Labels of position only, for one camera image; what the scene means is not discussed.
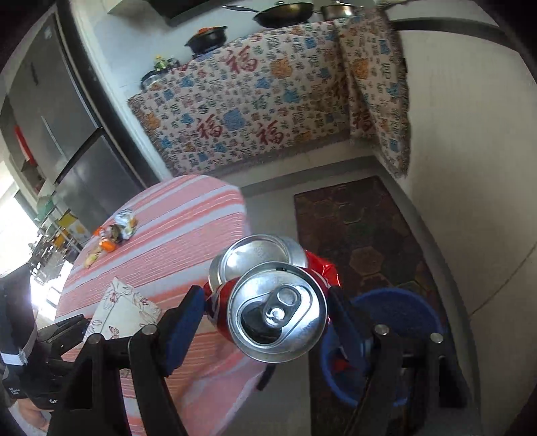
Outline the person's left hand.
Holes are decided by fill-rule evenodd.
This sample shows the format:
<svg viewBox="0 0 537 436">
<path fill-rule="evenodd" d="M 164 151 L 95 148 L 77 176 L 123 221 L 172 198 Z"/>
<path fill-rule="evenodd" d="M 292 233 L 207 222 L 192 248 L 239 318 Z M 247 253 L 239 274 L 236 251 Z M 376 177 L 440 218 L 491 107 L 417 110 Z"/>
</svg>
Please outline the person's left hand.
<svg viewBox="0 0 537 436">
<path fill-rule="evenodd" d="M 48 432 L 49 420 L 46 419 L 42 411 L 37 408 L 30 399 L 22 399 L 17 401 L 19 411 L 22 417 L 33 427 Z"/>
</svg>

